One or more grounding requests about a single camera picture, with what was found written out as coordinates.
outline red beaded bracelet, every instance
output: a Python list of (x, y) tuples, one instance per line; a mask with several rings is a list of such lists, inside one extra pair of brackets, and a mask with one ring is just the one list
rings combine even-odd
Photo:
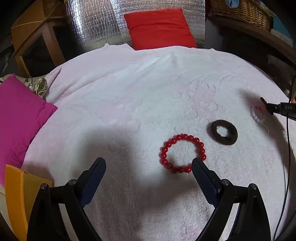
[(174, 167), (172, 165), (172, 163), (168, 162), (168, 160), (166, 159), (166, 157), (167, 157), (166, 153), (168, 152), (168, 149), (173, 144), (176, 144), (177, 141), (181, 141), (181, 140), (190, 141), (190, 142), (193, 142), (194, 144), (196, 144), (197, 147), (199, 148), (198, 153), (200, 154), (200, 159), (202, 161), (204, 161), (207, 158), (207, 156), (205, 155), (204, 144), (202, 142), (200, 142), (200, 140), (197, 137), (194, 138), (194, 136), (187, 135), (187, 134), (176, 135), (170, 141), (167, 141), (165, 143), (165, 146), (161, 148), (161, 153), (160, 153), (160, 157), (161, 157), (160, 163), (162, 165), (164, 165), (167, 169), (169, 169), (172, 173), (177, 173), (177, 172), (182, 173), (184, 171), (186, 173), (190, 173), (192, 170), (191, 166), (186, 166), (185, 168), (184, 167)]

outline black cable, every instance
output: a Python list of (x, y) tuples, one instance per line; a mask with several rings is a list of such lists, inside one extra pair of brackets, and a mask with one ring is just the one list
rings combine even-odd
[[(295, 82), (296, 79), (296, 75), (294, 76), (292, 85), (291, 85), (291, 90), (290, 90), (290, 98), (289, 98), (289, 103), (291, 102), (291, 98), (292, 98), (292, 89), (293, 89), (293, 84)], [(288, 125), (288, 114), (287, 114), (287, 138), (288, 138), (288, 148), (289, 148), (289, 165), (288, 165), (288, 179), (287, 179), (287, 187), (286, 187), (286, 193), (285, 193), (285, 197), (284, 197), (284, 202), (283, 202), (283, 207), (281, 209), (281, 216), (279, 217), (279, 221), (278, 224), (276, 226), (276, 230), (274, 232), (274, 237), (273, 237), (273, 241), (275, 241), (275, 237), (276, 237), (276, 232), (279, 228), (279, 224), (281, 222), (281, 218), (283, 217), (283, 213), (285, 210), (285, 206), (286, 206), (286, 200), (287, 200), (287, 196), (288, 196), (288, 190), (289, 190), (289, 181), (290, 181), (290, 166), (291, 166), (291, 146), (290, 146), (290, 138), (289, 138), (289, 125)]]

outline blue gripper pad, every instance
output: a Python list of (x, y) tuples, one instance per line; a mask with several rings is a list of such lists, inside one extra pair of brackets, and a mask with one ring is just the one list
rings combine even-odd
[(77, 180), (77, 194), (81, 207), (89, 204), (105, 174), (106, 161), (98, 157), (90, 169), (84, 171)]
[(205, 198), (207, 199), (207, 202), (212, 204), (214, 207), (217, 207), (220, 201), (220, 178), (214, 171), (209, 170), (200, 158), (193, 159), (192, 172)]

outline yellow foam block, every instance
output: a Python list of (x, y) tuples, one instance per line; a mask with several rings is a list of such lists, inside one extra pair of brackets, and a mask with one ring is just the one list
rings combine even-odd
[(15, 236), (26, 241), (28, 222), (40, 185), (52, 181), (23, 172), (21, 169), (6, 165), (5, 198), (9, 220)]

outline dark brown ring bangle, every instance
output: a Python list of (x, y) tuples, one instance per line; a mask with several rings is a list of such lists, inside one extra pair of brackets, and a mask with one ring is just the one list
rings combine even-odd
[[(218, 132), (217, 132), (218, 126), (225, 127), (228, 130), (229, 135), (226, 137), (223, 137), (220, 134), (218, 134)], [(215, 139), (217, 140), (217, 142), (219, 142), (223, 145), (233, 145), (237, 140), (237, 130), (236, 130), (235, 126), (228, 121), (225, 121), (225, 120), (214, 121), (211, 125), (211, 131), (212, 131)]]

